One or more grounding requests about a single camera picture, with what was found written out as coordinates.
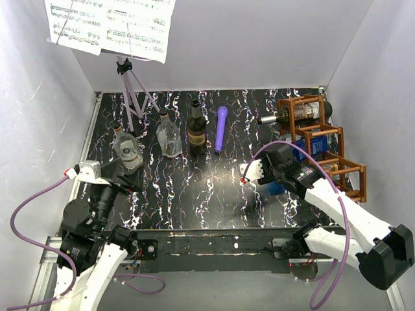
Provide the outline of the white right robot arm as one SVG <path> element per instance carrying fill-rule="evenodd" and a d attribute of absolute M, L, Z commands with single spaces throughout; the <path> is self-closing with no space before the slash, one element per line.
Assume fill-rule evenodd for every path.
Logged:
<path fill-rule="evenodd" d="M 283 185 L 350 234 L 336 235 L 317 225 L 307 225 L 294 236 L 293 248 L 298 256 L 320 253 L 345 259 L 380 290 L 389 289 L 414 265 L 414 239 L 408 227 L 394 227 L 364 210 L 335 186 L 317 162 L 301 164 L 289 143 L 277 141 L 274 150 L 260 152 L 259 160 L 259 183 Z"/>

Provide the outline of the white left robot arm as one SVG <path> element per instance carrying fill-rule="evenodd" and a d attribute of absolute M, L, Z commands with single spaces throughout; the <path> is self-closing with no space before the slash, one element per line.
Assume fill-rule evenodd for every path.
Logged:
<path fill-rule="evenodd" d="M 85 160 L 66 175 L 90 184 L 89 198 L 71 200 L 61 223 L 60 251 L 74 262 L 76 271 L 58 257 L 55 292 L 74 282 L 71 290 L 59 295 L 51 310 L 96 310 L 118 265 L 138 251 L 137 235 L 120 225 L 106 230 L 118 194 L 141 190 L 140 169 L 127 169 L 120 160 L 105 165 Z"/>

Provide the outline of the clear glass bottle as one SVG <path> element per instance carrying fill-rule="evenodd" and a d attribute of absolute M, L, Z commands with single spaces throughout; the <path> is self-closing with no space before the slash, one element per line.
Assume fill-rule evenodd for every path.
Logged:
<path fill-rule="evenodd" d="M 133 135 L 126 133 L 118 121 L 112 122 L 112 128 L 115 133 L 113 147 L 123 165 L 128 170 L 134 170 L 141 166 L 143 164 L 143 155 L 137 139 Z"/>

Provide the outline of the clear plastic bottle blue label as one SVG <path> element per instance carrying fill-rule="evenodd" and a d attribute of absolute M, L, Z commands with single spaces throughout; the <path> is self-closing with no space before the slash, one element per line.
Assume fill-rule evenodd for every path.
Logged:
<path fill-rule="evenodd" d="M 156 135 L 164 156 L 174 158 L 182 153 L 182 140 L 180 130 L 173 123 L 168 111 L 165 108 L 160 108 L 160 124 L 156 130 Z"/>

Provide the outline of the dark bottle brown label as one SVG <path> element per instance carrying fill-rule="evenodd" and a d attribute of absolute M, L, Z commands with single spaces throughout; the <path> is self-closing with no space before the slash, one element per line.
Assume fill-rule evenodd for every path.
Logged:
<path fill-rule="evenodd" d="M 191 103 L 191 114 L 187 119 L 187 137 L 190 151 L 195 155 L 206 152 L 206 125 L 207 120 L 203 116 L 200 102 L 193 100 Z"/>

